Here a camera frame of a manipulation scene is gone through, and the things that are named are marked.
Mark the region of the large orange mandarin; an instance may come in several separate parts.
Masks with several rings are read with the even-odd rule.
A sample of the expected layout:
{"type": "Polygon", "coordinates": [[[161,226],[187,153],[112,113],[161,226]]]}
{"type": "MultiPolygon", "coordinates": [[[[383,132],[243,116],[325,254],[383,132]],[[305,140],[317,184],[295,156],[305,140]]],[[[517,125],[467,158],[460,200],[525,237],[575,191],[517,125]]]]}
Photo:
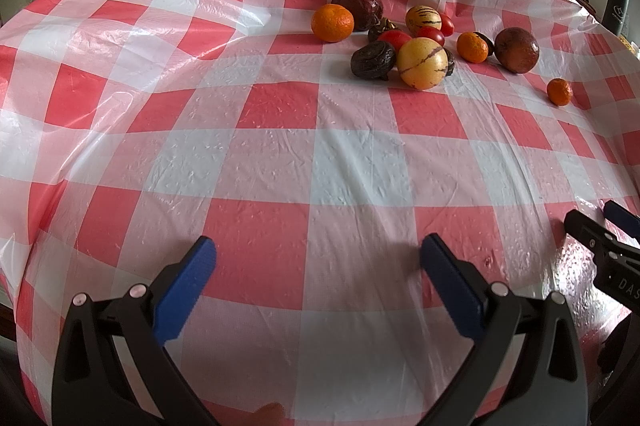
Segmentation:
{"type": "Polygon", "coordinates": [[[352,13],[339,4],[324,4],[311,17],[311,32],[327,43],[337,43],[354,32],[352,13]]]}

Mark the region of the small orange mandarin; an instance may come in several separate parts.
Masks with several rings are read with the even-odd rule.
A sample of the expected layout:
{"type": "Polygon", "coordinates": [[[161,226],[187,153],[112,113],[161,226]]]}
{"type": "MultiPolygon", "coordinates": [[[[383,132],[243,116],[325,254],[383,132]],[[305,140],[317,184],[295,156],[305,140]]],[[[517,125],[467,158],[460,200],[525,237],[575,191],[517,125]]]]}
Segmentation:
{"type": "Polygon", "coordinates": [[[573,98],[573,88],[567,80],[552,79],[546,87],[547,97],[552,105],[557,107],[567,106],[573,98]]]}

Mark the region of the dark mangosteen back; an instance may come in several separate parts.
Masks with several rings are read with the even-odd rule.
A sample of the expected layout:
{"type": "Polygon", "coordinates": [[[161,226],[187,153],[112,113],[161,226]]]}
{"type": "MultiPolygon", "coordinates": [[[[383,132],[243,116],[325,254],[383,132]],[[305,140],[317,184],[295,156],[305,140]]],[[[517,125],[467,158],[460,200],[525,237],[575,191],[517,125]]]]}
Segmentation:
{"type": "Polygon", "coordinates": [[[368,30],[368,41],[375,42],[383,33],[391,30],[397,30],[398,25],[386,17],[382,17],[368,30]]]}

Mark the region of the small striped yellow melon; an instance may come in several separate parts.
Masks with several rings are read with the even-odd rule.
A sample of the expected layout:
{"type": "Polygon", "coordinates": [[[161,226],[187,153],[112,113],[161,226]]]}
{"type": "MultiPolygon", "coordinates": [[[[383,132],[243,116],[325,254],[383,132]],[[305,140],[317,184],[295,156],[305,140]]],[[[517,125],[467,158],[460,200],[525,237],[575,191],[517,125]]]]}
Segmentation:
{"type": "Polygon", "coordinates": [[[416,36],[421,28],[440,30],[442,28],[442,17],[431,6],[416,5],[406,13],[405,24],[409,32],[416,36]]]}

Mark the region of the round purple passion fruit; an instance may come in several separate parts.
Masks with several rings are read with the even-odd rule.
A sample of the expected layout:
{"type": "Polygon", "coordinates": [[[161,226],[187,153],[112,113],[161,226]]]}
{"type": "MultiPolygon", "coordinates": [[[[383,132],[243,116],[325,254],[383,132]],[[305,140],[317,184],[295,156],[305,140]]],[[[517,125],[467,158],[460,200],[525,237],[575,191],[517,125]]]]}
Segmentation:
{"type": "Polygon", "coordinates": [[[539,44],[528,31],[510,27],[501,30],[495,39],[495,55],[506,70],[512,73],[526,73],[538,62],[539,44]]]}

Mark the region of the medium orange mandarin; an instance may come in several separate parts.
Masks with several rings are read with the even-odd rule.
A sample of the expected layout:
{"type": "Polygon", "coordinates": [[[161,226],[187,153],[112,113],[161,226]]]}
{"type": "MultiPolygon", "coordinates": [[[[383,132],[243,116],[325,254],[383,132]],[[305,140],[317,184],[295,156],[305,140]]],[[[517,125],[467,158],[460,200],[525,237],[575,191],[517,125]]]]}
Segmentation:
{"type": "Polygon", "coordinates": [[[475,32],[463,32],[457,38],[457,53],[470,64],[481,64],[489,55],[487,42],[475,32]]]}

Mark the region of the red tomato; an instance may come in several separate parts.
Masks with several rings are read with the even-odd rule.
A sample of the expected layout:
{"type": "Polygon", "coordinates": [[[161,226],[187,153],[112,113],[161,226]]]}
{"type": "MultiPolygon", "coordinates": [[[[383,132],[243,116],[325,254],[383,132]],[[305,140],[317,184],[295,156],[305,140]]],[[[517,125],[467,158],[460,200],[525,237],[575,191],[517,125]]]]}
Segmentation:
{"type": "Polygon", "coordinates": [[[417,38],[429,38],[440,46],[445,46],[446,38],[442,31],[434,27],[425,26],[416,29],[417,38]]]}
{"type": "Polygon", "coordinates": [[[446,14],[440,15],[440,32],[442,32],[443,36],[454,34],[454,23],[446,14]]]}
{"type": "Polygon", "coordinates": [[[412,40],[412,36],[401,30],[387,30],[378,37],[378,42],[390,44],[398,53],[402,46],[412,40]]]}

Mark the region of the large striped yellow melon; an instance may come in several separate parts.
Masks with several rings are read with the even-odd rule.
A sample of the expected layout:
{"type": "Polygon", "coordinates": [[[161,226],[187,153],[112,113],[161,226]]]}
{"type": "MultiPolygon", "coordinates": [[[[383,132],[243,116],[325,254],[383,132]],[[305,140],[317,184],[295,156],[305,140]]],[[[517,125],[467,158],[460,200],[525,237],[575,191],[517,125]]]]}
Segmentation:
{"type": "Polygon", "coordinates": [[[431,38],[411,38],[402,45],[396,66],[400,78],[415,90],[429,90],[446,78],[448,56],[431,38]]]}

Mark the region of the black thermos bottle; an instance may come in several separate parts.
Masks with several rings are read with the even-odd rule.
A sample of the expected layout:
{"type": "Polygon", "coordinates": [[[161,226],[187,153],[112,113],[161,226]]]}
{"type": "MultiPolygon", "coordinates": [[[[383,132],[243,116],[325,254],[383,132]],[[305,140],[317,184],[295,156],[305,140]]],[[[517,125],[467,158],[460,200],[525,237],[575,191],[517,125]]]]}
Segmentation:
{"type": "Polygon", "coordinates": [[[608,0],[606,2],[601,23],[615,36],[622,34],[628,5],[629,0],[608,0]]]}

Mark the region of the wrinkled red apple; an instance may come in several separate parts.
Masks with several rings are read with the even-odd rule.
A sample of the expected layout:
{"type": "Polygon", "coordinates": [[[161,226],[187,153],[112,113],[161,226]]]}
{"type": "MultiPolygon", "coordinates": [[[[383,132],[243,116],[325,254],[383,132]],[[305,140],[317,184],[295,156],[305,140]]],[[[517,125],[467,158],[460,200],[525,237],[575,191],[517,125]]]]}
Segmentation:
{"type": "Polygon", "coordinates": [[[332,4],[341,5],[354,17],[354,30],[367,31],[383,18],[382,0],[331,0],[332,4]]]}

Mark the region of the dark mangosteen front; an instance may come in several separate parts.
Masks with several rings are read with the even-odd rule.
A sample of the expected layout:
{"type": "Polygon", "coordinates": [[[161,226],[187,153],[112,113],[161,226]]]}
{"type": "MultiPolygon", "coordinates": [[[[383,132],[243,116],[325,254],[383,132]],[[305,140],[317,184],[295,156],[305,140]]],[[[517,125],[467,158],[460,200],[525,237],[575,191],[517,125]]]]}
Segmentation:
{"type": "Polygon", "coordinates": [[[358,79],[387,81],[396,64],[395,48],[390,43],[375,41],[361,47],[350,58],[350,70],[358,79]]]}

